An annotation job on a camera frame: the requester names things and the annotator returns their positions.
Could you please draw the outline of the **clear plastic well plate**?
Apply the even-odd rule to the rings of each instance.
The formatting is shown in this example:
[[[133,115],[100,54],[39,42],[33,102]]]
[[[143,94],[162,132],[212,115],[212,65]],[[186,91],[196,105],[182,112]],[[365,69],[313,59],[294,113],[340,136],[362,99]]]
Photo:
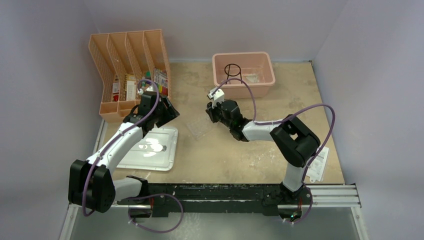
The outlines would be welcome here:
[[[207,134],[214,124],[207,117],[199,117],[186,124],[188,130],[195,140],[199,140]]]

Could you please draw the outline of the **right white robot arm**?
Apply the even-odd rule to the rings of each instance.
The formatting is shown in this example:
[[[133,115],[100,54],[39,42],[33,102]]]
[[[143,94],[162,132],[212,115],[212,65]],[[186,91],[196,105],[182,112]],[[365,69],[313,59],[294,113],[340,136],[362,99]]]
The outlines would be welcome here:
[[[307,163],[317,154],[321,141],[298,117],[289,114],[281,123],[255,123],[241,114],[234,100],[209,102],[205,112],[213,123],[225,125],[238,141],[274,142],[287,161],[280,196],[288,204],[300,198]]]

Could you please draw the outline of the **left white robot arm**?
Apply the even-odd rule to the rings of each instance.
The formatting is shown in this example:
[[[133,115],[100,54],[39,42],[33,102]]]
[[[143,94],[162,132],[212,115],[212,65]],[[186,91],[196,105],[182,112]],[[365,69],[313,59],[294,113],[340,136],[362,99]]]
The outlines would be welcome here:
[[[112,174],[130,149],[148,132],[179,116],[169,98],[155,91],[141,95],[111,139],[86,160],[75,160],[69,171],[68,200],[81,206],[85,217],[105,213],[114,202],[131,199],[138,205],[149,199],[147,180],[127,176],[113,180]]]

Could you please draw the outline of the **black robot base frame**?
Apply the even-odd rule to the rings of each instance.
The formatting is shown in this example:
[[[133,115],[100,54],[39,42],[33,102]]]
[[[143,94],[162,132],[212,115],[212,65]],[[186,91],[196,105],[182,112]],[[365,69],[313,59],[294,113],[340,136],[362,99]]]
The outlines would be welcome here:
[[[145,206],[154,218],[170,213],[262,214],[296,221],[313,205],[305,185],[295,192],[282,183],[149,183],[146,199],[129,198],[118,205]]]

